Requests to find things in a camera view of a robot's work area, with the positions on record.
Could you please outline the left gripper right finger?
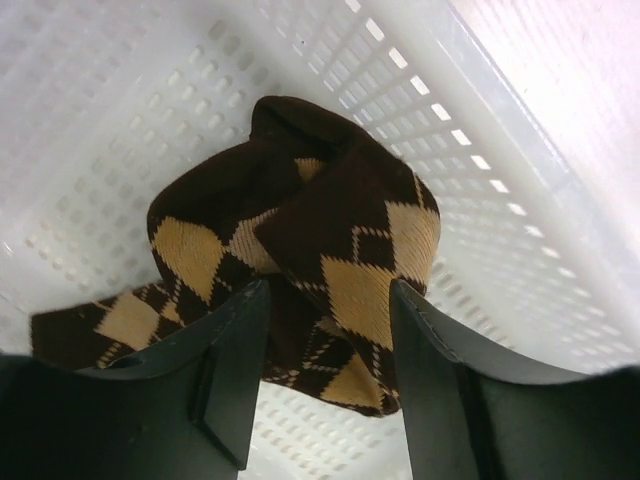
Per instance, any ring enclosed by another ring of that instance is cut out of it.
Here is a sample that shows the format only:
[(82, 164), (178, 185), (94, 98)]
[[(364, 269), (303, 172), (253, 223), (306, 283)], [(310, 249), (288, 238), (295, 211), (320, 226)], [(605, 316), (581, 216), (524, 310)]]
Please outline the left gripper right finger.
[(504, 347), (408, 283), (390, 287), (416, 479), (635, 479), (639, 369), (583, 374)]

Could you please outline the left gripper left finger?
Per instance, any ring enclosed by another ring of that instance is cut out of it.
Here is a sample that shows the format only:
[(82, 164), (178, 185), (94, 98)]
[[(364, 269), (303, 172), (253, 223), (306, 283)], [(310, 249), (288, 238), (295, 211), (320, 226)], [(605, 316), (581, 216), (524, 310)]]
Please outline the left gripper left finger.
[(266, 281), (105, 369), (1, 359), (5, 479), (234, 479), (247, 466)]

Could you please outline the brown checkered sock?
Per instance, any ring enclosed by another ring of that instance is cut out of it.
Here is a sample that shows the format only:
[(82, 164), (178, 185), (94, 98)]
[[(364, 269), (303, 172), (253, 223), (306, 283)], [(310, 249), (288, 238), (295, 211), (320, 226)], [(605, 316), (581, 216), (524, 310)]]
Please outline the brown checkered sock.
[(265, 382), (367, 417), (399, 411), (390, 288), (426, 292), (441, 216), (418, 175), (360, 125), (300, 98), (263, 97), (247, 141), (165, 187), (146, 230), (159, 279), (34, 314), (35, 358), (110, 366), (263, 279)]

